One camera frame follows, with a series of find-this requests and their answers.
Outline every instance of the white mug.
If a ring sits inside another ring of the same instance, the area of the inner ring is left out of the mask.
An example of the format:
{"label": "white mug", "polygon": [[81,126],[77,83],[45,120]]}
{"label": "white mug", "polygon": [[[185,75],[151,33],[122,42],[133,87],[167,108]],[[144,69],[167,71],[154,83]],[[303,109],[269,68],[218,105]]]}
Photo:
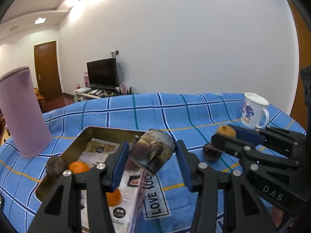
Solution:
{"label": "white mug", "polygon": [[[269,112],[266,109],[269,102],[255,93],[245,93],[244,96],[245,102],[242,110],[241,122],[251,129],[264,129],[270,120]],[[259,126],[263,114],[266,116],[266,121],[263,126]]]}

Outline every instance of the wooden door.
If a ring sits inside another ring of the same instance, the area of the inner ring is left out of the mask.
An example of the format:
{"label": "wooden door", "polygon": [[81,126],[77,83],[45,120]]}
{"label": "wooden door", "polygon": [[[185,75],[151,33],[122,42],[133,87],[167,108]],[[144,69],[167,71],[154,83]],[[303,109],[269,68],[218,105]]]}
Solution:
{"label": "wooden door", "polygon": [[57,66],[56,41],[34,46],[35,69],[40,94],[46,102],[62,96]]}
{"label": "wooden door", "polygon": [[[301,71],[303,68],[311,65],[311,32],[294,4],[292,4],[290,0],[288,0],[288,2],[296,24],[299,44],[299,71]],[[298,77],[296,96],[290,116],[304,129],[307,129],[307,106],[304,104],[304,87],[302,85],[300,73]]]}

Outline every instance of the blue gripper pad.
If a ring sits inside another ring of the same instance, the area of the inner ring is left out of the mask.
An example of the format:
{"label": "blue gripper pad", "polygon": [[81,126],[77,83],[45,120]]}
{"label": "blue gripper pad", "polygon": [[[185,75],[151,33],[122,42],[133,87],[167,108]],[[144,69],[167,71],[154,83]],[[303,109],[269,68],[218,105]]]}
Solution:
{"label": "blue gripper pad", "polygon": [[120,144],[116,152],[116,154],[119,154],[119,158],[112,172],[111,190],[113,191],[120,185],[122,175],[125,169],[125,165],[128,160],[129,151],[130,151],[130,147],[129,147],[128,142],[122,141],[122,143]]}
{"label": "blue gripper pad", "polygon": [[246,128],[238,127],[236,125],[229,124],[236,132],[236,138],[245,142],[251,143],[254,146],[263,144],[265,142],[264,136],[261,136],[259,132],[249,130]]}
{"label": "blue gripper pad", "polygon": [[196,171],[196,167],[200,161],[195,154],[187,151],[182,140],[176,142],[176,156],[185,186],[192,192],[192,176],[194,176],[193,173]]}

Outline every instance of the white wall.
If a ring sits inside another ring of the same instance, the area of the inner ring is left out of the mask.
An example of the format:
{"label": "white wall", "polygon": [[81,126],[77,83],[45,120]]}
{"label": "white wall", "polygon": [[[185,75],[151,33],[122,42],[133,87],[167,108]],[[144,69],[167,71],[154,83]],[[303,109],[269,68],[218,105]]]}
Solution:
{"label": "white wall", "polygon": [[119,50],[134,92],[256,92],[289,113],[299,67],[286,0],[81,0],[60,25],[64,91]]}
{"label": "white wall", "polygon": [[[37,88],[38,83],[35,71],[34,46],[56,41],[57,60],[59,61],[58,34],[58,25],[48,25],[20,32],[0,40],[0,76],[14,68],[29,66],[34,87]],[[58,66],[59,79],[63,90],[59,62]]]}

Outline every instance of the pink package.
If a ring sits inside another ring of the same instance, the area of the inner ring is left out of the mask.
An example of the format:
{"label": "pink package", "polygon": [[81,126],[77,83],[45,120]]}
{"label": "pink package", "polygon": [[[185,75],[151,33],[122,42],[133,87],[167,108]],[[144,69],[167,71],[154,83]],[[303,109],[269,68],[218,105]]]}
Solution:
{"label": "pink package", "polygon": [[84,79],[85,86],[89,87],[90,86],[90,81],[89,81],[89,74],[88,74],[88,72],[84,72],[83,79]]}
{"label": "pink package", "polygon": [[28,66],[0,77],[0,109],[16,148],[24,158],[38,156],[50,143]]}

